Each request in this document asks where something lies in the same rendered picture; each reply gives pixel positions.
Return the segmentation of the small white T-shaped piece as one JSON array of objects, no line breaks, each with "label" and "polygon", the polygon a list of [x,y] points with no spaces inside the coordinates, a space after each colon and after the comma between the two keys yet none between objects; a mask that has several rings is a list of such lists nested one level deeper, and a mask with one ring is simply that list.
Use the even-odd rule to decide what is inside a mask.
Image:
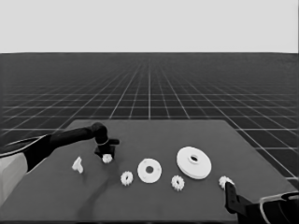
[{"label": "small white T-shaped piece", "polygon": [[72,165],[72,169],[74,171],[78,171],[80,174],[82,174],[83,171],[84,171],[81,162],[82,162],[82,158],[81,157],[77,157],[77,159],[74,161],[74,163]]}]

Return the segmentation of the white round carrier wide hole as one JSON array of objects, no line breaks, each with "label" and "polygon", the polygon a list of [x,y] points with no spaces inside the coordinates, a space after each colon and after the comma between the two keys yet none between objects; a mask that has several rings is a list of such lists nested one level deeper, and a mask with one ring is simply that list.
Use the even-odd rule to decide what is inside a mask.
[{"label": "white round carrier wide hole", "polygon": [[[151,173],[147,171],[148,167],[152,168]],[[155,159],[144,159],[137,166],[137,174],[144,183],[155,183],[162,175],[162,166]]]}]

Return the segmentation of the large thick white disc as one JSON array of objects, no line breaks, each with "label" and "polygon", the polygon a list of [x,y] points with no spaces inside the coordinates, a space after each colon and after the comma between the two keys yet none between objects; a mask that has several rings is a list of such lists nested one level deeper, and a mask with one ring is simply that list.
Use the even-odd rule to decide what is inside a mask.
[{"label": "large thick white disc", "polygon": [[183,147],[177,154],[177,165],[182,173],[193,179],[206,178],[212,169],[208,155],[196,147]]}]

